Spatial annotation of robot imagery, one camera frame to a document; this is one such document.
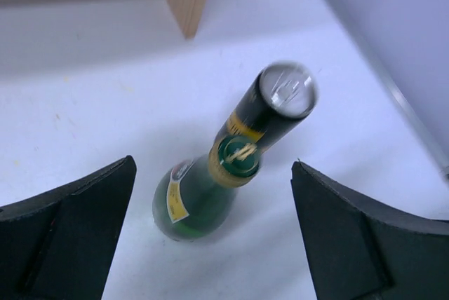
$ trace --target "bottle label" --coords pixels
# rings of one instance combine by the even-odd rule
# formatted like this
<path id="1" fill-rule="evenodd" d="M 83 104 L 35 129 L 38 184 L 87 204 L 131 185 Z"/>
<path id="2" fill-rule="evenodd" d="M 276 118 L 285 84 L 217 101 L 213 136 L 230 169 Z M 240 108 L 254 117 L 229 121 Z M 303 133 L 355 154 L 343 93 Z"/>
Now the bottle label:
<path id="1" fill-rule="evenodd" d="M 251 138 L 254 142 L 259 141 L 264 133 L 258 132 L 246 126 L 235 111 L 232 112 L 231 116 L 226 122 L 227 131 L 230 135 L 246 135 Z"/>
<path id="2" fill-rule="evenodd" d="M 170 183 L 167 189 L 167 210 L 172 223 L 181 221 L 189 216 L 181 199 L 181 181 L 189 172 L 195 161 L 186 160 L 176 165 L 170 174 Z"/>

